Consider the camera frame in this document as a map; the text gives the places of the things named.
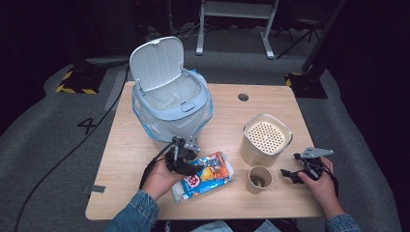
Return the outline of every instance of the trash can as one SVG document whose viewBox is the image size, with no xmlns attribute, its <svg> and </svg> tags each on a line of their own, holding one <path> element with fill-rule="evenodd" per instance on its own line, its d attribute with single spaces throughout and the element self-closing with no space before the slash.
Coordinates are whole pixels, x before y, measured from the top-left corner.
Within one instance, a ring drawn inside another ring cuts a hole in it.
<svg viewBox="0 0 410 232">
<path fill-rule="evenodd" d="M 205 78 L 184 68 L 182 42 L 166 37 L 145 43 L 132 53 L 130 68 L 132 110 L 157 146 L 173 136 L 196 140 L 213 116 L 213 102 Z"/>
</svg>

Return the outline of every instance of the beige bucket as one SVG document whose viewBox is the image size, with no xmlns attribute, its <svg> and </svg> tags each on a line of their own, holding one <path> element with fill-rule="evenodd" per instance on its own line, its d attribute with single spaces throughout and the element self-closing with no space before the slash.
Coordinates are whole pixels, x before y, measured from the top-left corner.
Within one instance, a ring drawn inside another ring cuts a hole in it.
<svg viewBox="0 0 410 232">
<path fill-rule="evenodd" d="M 290 129 L 269 114 L 259 114 L 244 126 L 241 156 L 251 166 L 271 166 L 292 141 Z"/>
</svg>

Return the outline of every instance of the open lid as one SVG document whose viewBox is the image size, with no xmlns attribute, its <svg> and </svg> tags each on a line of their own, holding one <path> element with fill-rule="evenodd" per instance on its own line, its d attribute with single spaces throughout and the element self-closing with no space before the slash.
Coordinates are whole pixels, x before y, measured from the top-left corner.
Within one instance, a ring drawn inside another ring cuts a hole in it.
<svg viewBox="0 0 410 232">
<path fill-rule="evenodd" d="M 156 39 L 139 46 L 131 55 L 130 68 L 134 80 L 139 79 L 143 91 L 159 88 L 181 75 L 184 48 L 175 37 Z"/>
</svg>

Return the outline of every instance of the cup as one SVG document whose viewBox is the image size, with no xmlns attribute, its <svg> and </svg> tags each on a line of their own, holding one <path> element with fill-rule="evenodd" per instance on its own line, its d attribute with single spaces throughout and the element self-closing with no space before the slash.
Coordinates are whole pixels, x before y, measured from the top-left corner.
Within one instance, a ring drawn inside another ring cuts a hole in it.
<svg viewBox="0 0 410 232">
<path fill-rule="evenodd" d="M 247 189 L 252 194 L 259 194 L 272 184 L 272 174 L 264 166 L 254 166 L 248 174 Z"/>
</svg>

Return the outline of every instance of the wooden table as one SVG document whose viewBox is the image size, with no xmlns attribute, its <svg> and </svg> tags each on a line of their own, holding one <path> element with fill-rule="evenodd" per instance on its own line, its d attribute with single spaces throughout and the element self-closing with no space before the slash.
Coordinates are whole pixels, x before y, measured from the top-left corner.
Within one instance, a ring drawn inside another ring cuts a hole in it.
<svg viewBox="0 0 410 232">
<path fill-rule="evenodd" d="M 159 152 L 132 111 L 132 86 L 124 87 L 109 134 L 86 216 L 89 219 L 112 219 L 135 195 L 148 162 Z M 293 92 L 286 86 L 208 84 L 214 99 L 214 117 L 203 128 L 199 139 L 199 157 L 216 151 L 227 154 L 236 176 L 232 183 L 193 199 L 176 204 L 169 192 L 159 200 L 159 219 L 214 218 L 304 218 L 323 213 L 305 185 L 294 185 L 280 174 L 280 169 L 296 171 L 302 166 L 293 157 L 313 146 L 307 126 Z M 240 101 L 247 94 L 248 101 Z M 282 121 L 293 133 L 291 144 L 269 169 L 274 182 L 260 194 L 246 187 L 250 170 L 239 149 L 246 122 L 268 113 Z"/>
</svg>

